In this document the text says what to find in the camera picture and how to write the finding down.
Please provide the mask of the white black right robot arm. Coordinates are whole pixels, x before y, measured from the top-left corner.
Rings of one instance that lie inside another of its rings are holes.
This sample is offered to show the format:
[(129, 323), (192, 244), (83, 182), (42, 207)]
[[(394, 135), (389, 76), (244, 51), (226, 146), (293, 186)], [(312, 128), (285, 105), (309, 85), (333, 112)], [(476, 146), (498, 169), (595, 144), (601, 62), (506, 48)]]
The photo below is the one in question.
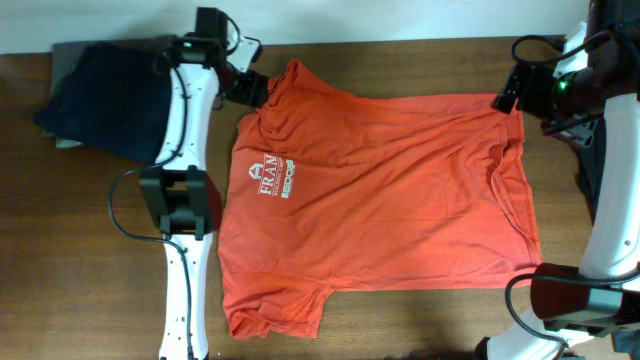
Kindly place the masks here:
[(559, 56), (514, 55), (491, 106), (530, 114), (545, 135), (579, 147), (588, 143), (587, 124), (604, 122), (598, 206), (579, 266), (543, 263), (508, 282), (506, 306), (525, 280), (530, 306), (511, 311), (513, 325), (476, 346), (481, 360), (564, 359), (576, 344), (639, 328), (639, 4), (592, 1), (586, 23), (564, 42), (546, 42)]

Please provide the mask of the grey garment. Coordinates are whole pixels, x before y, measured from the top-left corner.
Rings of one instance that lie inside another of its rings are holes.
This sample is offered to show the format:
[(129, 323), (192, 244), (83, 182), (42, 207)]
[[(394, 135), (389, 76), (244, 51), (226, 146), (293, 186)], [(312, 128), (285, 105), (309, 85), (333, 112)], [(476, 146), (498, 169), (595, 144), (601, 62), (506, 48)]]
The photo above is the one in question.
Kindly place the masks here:
[(153, 38), (127, 39), (127, 40), (100, 40), (100, 41), (73, 41), (55, 43), (52, 47), (51, 85), (49, 99), (59, 92), (65, 78), (76, 68), (79, 59), (86, 48), (91, 45), (106, 43), (125, 48), (133, 48), (143, 51), (158, 52), (163, 46), (168, 45), (172, 35), (161, 35)]

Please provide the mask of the navy garment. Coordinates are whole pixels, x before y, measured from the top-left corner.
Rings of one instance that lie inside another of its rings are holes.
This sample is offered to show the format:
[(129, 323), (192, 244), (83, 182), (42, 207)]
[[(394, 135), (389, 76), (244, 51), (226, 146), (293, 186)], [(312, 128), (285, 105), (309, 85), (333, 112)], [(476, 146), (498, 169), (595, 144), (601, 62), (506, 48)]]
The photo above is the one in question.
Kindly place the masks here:
[(106, 43), (85, 49), (33, 121), (64, 139), (152, 164), (165, 138), (171, 78), (151, 51)]

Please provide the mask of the red soccer t-shirt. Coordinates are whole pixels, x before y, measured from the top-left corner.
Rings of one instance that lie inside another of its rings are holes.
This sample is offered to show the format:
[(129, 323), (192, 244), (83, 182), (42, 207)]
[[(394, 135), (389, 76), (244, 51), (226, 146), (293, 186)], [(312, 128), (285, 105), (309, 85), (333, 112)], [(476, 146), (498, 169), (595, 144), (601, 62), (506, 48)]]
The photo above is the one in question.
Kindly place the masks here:
[(218, 245), (231, 335), (313, 338), (335, 292), (501, 288), (533, 271), (523, 118), (491, 100), (362, 98), (290, 61), (237, 126)]

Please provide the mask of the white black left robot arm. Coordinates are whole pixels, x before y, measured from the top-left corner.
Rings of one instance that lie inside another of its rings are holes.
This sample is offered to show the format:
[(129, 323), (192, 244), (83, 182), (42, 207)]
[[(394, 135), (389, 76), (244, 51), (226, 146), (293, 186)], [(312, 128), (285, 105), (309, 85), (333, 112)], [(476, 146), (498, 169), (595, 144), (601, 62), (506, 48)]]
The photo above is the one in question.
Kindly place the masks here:
[(205, 359), (207, 262), (220, 227), (222, 201), (206, 171), (209, 122), (217, 96), (257, 107), (266, 78), (251, 70), (259, 40), (240, 37), (221, 53), (201, 38), (176, 39), (169, 50), (171, 103), (164, 140), (139, 185), (163, 244), (167, 265), (166, 319), (159, 356)]

